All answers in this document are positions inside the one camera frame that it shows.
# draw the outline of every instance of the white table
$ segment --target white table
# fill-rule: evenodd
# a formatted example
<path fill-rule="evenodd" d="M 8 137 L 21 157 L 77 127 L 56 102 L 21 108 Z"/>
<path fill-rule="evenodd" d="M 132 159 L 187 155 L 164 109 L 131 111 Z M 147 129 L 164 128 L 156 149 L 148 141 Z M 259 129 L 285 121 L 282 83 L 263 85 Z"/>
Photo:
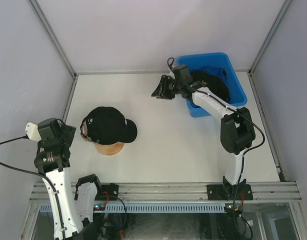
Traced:
<path fill-rule="evenodd" d="M 246 72 L 236 73 L 244 89 L 252 120 L 264 129 Z M 77 127 L 70 148 L 71 181 L 97 174 L 103 183 L 222 182 L 228 153 L 220 143 L 220 124 L 212 117 L 193 118 L 185 99 L 151 97 L 161 74 L 80 75 L 66 123 Z M 138 128 L 137 139 L 113 156 L 100 154 L 80 136 L 83 118 L 94 108 L 120 110 Z M 254 145 L 261 141 L 256 131 Z M 248 182 L 278 182 L 268 142 L 246 155 Z"/>

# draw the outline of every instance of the black cap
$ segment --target black cap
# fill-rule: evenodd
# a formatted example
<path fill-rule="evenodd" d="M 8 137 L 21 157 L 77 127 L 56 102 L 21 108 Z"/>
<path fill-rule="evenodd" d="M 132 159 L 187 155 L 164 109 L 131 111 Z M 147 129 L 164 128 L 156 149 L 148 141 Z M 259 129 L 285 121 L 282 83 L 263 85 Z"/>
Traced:
<path fill-rule="evenodd" d="M 89 141 L 101 145 L 131 143 L 137 137 L 136 124 L 125 119 L 120 111 L 111 106 L 99 106 L 92 110 L 83 119 L 80 131 Z"/>

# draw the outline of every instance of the black fabric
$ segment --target black fabric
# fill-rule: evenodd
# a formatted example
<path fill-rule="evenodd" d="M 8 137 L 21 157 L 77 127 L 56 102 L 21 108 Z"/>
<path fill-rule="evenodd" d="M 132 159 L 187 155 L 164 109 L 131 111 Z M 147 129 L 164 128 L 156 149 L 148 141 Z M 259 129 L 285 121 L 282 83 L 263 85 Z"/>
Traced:
<path fill-rule="evenodd" d="M 192 76 L 194 83 L 203 82 L 206 84 L 206 87 L 208 87 L 217 97 L 221 98 L 227 103 L 230 101 L 229 89 L 219 77 L 201 70 L 192 71 L 190 75 Z"/>
<path fill-rule="evenodd" d="M 83 119 L 80 131 L 84 121 L 86 121 L 87 136 L 101 145 L 131 143 L 137 137 L 136 124 L 125 119 L 119 110 L 111 106 L 99 106 L 92 110 Z"/>

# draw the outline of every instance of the blue bin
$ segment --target blue bin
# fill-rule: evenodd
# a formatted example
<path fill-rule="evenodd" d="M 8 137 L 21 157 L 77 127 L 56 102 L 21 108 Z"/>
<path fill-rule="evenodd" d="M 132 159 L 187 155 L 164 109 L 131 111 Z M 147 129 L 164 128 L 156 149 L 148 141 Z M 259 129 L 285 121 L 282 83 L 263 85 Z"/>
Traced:
<path fill-rule="evenodd" d="M 229 60 L 227 54 L 223 52 L 215 53 L 205 53 L 196 55 L 181 56 L 177 59 L 177 64 L 186 64 L 189 71 L 201 70 L 205 66 L 212 66 L 217 68 L 225 69 L 227 73 L 227 81 L 224 84 L 229 89 L 230 102 L 229 104 L 235 107 L 242 107 L 247 103 L 247 96 L 240 85 L 238 77 L 234 71 L 234 68 Z M 209 116 L 206 110 L 201 107 L 190 103 L 187 100 L 187 106 L 189 108 L 189 113 L 193 118 L 199 118 L 204 116 Z"/>

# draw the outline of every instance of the hat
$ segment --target hat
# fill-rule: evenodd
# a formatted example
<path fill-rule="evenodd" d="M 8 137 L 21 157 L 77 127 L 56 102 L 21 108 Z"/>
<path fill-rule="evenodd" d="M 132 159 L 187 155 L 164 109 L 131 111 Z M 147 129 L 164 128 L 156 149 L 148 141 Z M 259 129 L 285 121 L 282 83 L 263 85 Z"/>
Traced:
<path fill-rule="evenodd" d="M 99 106 L 92 110 L 83 119 L 80 131 L 88 141 L 100 145 L 131 143 L 137 137 L 136 124 L 111 106 Z"/>

